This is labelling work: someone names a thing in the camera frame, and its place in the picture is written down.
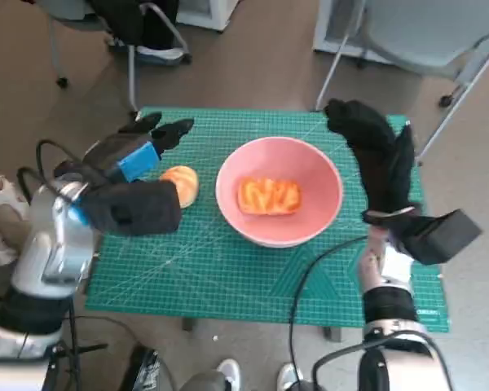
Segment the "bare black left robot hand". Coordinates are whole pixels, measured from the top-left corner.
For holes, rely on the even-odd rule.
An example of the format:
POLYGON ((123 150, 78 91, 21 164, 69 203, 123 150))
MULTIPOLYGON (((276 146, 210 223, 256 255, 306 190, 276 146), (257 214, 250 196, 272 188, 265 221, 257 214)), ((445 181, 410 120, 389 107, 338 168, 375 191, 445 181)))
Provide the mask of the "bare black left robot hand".
POLYGON ((81 159, 57 165, 54 176, 74 175, 95 183, 137 180, 156 168, 164 152, 177 147, 194 125, 191 118, 165 124, 161 118, 161 113, 154 112, 132 121, 95 143, 81 159))

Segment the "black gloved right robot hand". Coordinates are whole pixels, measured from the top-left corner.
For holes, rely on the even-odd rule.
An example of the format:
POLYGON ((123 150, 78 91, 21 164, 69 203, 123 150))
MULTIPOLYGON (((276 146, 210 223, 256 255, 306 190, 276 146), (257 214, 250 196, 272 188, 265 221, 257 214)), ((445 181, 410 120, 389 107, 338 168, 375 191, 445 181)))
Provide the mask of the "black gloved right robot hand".
POLYGON ((409 200, 415 161, 411 127, 396 134, 385 116, 357 100, 330 99, 324 113, 328 129, 346 140, 357 160, 368 210, 390 214, 416 207, 409 200))

